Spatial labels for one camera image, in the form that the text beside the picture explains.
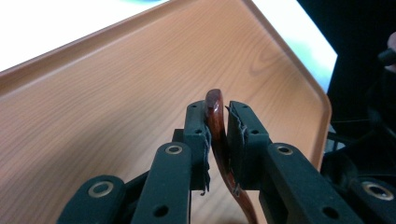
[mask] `wooden surface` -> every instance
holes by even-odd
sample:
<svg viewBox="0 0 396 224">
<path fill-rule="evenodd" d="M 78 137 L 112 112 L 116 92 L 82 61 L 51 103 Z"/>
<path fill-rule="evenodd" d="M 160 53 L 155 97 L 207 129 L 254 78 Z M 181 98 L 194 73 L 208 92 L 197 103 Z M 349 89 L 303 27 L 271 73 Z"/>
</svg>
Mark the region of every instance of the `wooden surface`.
<svg viewBox="0 0 396 224">
<path fill-rule="evenodd" d="M 329 102 L 254 5 L 171 1 L 0 74 L 0 223 L 53 223 L 89 178 L 147 171 L 215 88 L 320 165 Z M 191 223 L 246 223 L 210 164 Z"/>
</svg>

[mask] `wooden handle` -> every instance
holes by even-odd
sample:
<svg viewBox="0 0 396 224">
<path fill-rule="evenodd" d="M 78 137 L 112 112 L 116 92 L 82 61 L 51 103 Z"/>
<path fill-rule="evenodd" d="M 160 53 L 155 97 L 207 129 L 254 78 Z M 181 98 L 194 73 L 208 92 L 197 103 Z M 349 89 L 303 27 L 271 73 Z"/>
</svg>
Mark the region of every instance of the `wooden handle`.
<svg viewBox="0 0 396 224">
<path fill-rule="evenodd" d="M 218 164 L 221 177 L 228 190 L 241 206 L 248 223 L 258 223 L 254 207 L 248 194 L 239 185 L 236 186 L 230 166 L 230 149 L 224 128 L 223 99 L 220 90 L 211 90 L 205 98 L 205 123 L 212 134 L 212 150 Z"/>
</svg>

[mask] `curved brown object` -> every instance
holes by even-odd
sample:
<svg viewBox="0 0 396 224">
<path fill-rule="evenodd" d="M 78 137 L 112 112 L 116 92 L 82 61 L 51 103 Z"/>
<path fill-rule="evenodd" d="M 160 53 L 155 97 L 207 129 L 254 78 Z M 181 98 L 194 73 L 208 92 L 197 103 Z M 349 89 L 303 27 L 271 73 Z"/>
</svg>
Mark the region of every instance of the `curved brown object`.
<svg viewBox="0 0 396 224">
<path fill-rule="evenodd" d="M 241 206 L 247 217 L 248 223 L 258 223 L 254 207 L 248 194 L 235 185 L 233 173 L 230 168 L 230 149 L 224 128 L 223 100 L 220 90 L 211 90 L 205 98 L 205 123 L 212 134 L 212 150 L 218 164 L 221 177 L 228 190 Z"/>
</svg>

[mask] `white surface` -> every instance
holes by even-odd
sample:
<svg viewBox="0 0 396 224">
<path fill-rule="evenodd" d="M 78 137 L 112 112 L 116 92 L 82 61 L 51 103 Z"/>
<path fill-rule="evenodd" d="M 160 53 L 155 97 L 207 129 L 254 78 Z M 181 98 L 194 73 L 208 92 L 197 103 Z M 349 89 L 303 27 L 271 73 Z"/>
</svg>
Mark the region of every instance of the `white surface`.
<svg viewBox="0 0 396 224">
<path fill-rule="evenodd" d="M 0 71 L 163 2 L 166 0 L 0 1 Z M 300 5 L 294 0 L 253 2 L 327 91 L 337 56 Z"/>
</svg>

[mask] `wooden tray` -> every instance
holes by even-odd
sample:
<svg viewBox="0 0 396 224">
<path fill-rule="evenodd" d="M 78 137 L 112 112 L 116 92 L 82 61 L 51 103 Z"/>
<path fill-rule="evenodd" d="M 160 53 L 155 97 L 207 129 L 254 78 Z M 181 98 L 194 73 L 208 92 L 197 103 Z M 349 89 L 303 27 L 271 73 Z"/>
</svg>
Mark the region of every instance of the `wooden tray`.
<svg viewBox="0 0 396 224">
<path fill-rule="evenodd" d="M 147 171 L 214 88 L 320 165 L 329 101 L 260 11 L 176 0 L 0 74 L 0 223 L 54 223 L 89 178 Z M 191 223 L 246 222 L 210 163 Z"/>
</svg>

